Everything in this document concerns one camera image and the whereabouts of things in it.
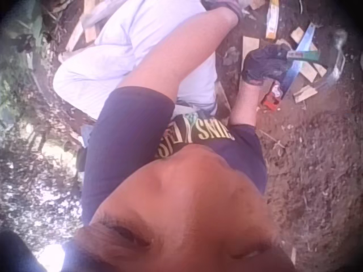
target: nose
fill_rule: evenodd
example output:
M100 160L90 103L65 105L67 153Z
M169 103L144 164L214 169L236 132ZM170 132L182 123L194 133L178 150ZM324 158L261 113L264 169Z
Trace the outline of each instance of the nose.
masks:
M209 248L220 238L227 220L233 186L226 164L210 149L192 146L166 162L161 179L163 203L172 244L179 250Z

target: hand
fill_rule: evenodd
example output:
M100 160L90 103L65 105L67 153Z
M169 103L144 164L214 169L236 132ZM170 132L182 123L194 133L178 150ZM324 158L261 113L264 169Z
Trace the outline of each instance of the hand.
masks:
M246 0L205 0L208 9L216 9L218 7L227 7L236 13L238 20L243 18L242 10L248 6Z
M244 60L242 79L251 85L262 85L264 78L282 82L292 62L286 59L289 48L270 44L249 52Z

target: twig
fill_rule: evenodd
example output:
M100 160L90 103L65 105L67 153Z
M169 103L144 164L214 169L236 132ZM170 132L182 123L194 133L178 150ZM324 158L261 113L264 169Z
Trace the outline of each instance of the twig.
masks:
M54 16L54 14L52 14L52 13L51 13L51 12L50 12L50 11L49 11L46 7L45 7L45 6L43 6L43 5L42 5L42 8L43 8L43 10L45 10L45 12L46 12L46 13L48 13L48 15L49 15L50 17L52 17L52 18L53 18L53 20L54 20L54 21L58 22L57 17L55 17L55 16Z
M272 137L271 135L267 134L266 132L264 132L263 130L259 130L262 134L264 134L265 136L267 136L268 138L270 138L271 140L273 140L278 146L282 147L282 148L286 148L286 146L284 146L283 144L281 144L280 141L276 140L274 137Z
M31 30L32 28L30 26L28 26L27 24L25 24L24 22L20 21L20 20L16 20L19 24L21 24L23 27L27 28L28 30Z
M303 12L302 0L299 0L299 2L300 2L300 14L302 14L302 12Z
M52 10L52 12L53 12L53 13L58 13L58 12L60 12L60 11L63 11L63 10L65 10L66 8L68 8L68 6L69 6L72 2L73 2L73 0L67 0L67 1L65 1L63 4L61 4L61 5L57 6L57 7L55 7L55 8Z

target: leg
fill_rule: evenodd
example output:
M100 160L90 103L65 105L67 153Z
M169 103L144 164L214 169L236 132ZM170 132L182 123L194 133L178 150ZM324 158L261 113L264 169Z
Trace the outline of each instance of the leg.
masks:
M204 11L199 0L127 1L107 22L94 47L60 67L54 89L70 104L97 119L108 95L124 76L180 23ZM216 78L212 55L181 83L178 99L212 109Z

